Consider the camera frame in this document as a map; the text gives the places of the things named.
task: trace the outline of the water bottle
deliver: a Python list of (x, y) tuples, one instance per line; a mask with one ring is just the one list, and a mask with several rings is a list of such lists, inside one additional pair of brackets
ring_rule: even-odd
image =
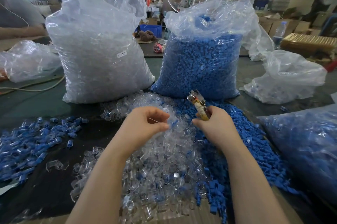
[(286, 25), (287, 25), (287, 22), (282, 21), (280, 26), (278, 26), (276, 31), (275, 31), (275, 35), (273, 36), (273, 41), (274, 41), (274, 44), (275, 44), (275, 50), (280, 49), (280, 44), (281, 44), (281, 41), (282, 41), (284, 33), (285, 33)]

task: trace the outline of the person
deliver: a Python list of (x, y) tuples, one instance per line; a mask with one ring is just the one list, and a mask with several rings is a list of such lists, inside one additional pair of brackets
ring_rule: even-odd
[(28, 0), (0, 0), (0, 39), (45, 36), (44, 23)]
[[(209, 107), (209, 112), (208, 121), (192, 122), (227, 159), (236, 224), (289, 223), (231, 117), (214, 106)], [(169, 114), (156, 107), (135, 108), (127, 116), (97, 161), (66, 224), (119, 223), (125, 162), (154, 134), (169, 129), (168, 118)]]

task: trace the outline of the table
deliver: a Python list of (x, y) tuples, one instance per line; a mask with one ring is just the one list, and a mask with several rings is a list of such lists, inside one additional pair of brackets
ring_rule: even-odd
[[(156, 79), (160, 74), (162, 58), (146, 58), (146, 62)], [(54, 76), (61, 76), (63, 71), (58, 70)], [(252, 78), (264, 74), (261, 62), (251, 62), (248, 58), (239, 58), (237, 72), (237, 87), (251, 81)], [(316, 90), (314, 97), (304, 100), (295, 100), (283, 104), (290, 111), (298, 111), (306, 108), (313, 108), (331, 104), (333, 101), (331, 93), (337, 91), (336, 74), (329, 73), (326, 84)], [(55, 81), (42, 85), (32, 86), (31, 89), (43, 89), (53, 85)], [(2, 87), (17, 87), (23, 83), (14, 84), (10, 81), (1, 83)], [(74, 205), (70, 200), (69, 192), (72, 166), (76, 162), (81, 162), (84, 150), (93, 146), (105, 146), (110, 138), (119, 128), (118, 122), (106, 122), (100, 119), (101, 108), (96, 104), (72, 104), (62, 101), (65, 93), (65, 81), (57, 87), (40, 93), (13, 92), (0, 96), (0, 130), (4, 128), (14, 128), (19, 126), (23, 120), (35, 119), (36, 117), (62, 117), (62, 116), (82, 116), (90, 119), (90, 123), (85, 126), (85, 132), (79, 133), (74, 140), (74, 147), (69, 152), (60, 145), (51, 149), (43, 164), (37, 166), (34, 173), (29, 177), (24, 186), (13, 188), (0, 197), (0, 223), (11, 220), (24, 204), (27, 208), (34, 209), (40, 204), (44, 205), (41, 217), (50, 217), (69, 213), (69, 209)], [(231, 103), (237, 105), (245, 111), (246, 115), (254, 119), (255, 116), (281, 114), (280, 105), (262, 104), (247, 94), (231, 99)], [(65, 171), (53, 171), (47, 173), (45, 163), (58, 159), (61, 162), (69, 162), (70, 167)], [(329, 219), (331, 213), (320, 202), (313, 202), (313, 206), (306, 204), (301, 198), (282, 192), (284, 198), (296, 209), (304, 223), (325, 223), (322, 219)]]

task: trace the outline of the gray shirt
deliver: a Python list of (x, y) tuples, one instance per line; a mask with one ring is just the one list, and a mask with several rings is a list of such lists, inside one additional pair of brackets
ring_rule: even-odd
[(28, 0), (0, 0), (0, 4), (0, 27), (2, 28), (27, 27), (27, 23), (33, 27), (45, 23), (37, 7)]

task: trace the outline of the label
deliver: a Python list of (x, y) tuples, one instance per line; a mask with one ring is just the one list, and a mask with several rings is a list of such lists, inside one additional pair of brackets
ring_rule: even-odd
[(127, 55), (127, 53), (126, 53), (126, 51), (123, 51), (123, 52), (117, 54), (117, 58), (121, 58), (125, 55)]

